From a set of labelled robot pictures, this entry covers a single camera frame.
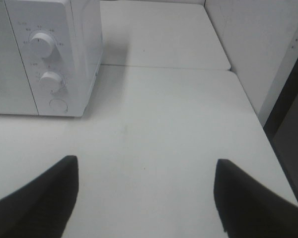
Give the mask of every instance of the power knob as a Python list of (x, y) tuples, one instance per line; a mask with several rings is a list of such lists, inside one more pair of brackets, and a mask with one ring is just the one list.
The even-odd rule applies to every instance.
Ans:
[(42, 75), (40, 79), (40, 85), (43, 90), (50, 93), (56, 93), (63, 88), (64, 81), (59, 74), (47, 71)]
[(47, 58), (51, 55), (55, 42), (51, 36), (44, 32), (38, 32), (30, 39), (32, 52), (40, 58)]

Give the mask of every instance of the white microwave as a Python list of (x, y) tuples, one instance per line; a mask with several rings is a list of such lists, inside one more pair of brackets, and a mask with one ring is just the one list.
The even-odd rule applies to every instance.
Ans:
[(99, 0), (0, 0), (0, 114), (82, 116), (102, 53)]

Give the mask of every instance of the table surface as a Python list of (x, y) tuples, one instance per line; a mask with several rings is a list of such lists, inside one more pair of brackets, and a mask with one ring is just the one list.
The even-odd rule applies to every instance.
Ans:
[(69, 154), (79, 193), (65, 238), (227, 237), (219, 158), (298, 205), (228, 71), (103, 65), (82, 118), (0, 115), (0, 198)]
[(103, 64), (230, 69), (201, 5), (120, 0), (100, 6)]

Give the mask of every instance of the microwave door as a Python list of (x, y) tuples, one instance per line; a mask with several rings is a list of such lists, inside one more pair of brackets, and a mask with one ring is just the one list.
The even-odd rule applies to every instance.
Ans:
[(5, 4), (1, 0), (0, 114), (38, 115)]

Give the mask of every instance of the black object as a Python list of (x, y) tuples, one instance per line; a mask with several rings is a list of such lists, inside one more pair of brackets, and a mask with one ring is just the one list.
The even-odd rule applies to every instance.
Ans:
[(218, 160), (214, 200), (230, 238), (298, 238), (298, 208), (229, 160)]
[(0, 200), (0, 238), (60, 238), (77, 193), (77, 157), (66, 156)]

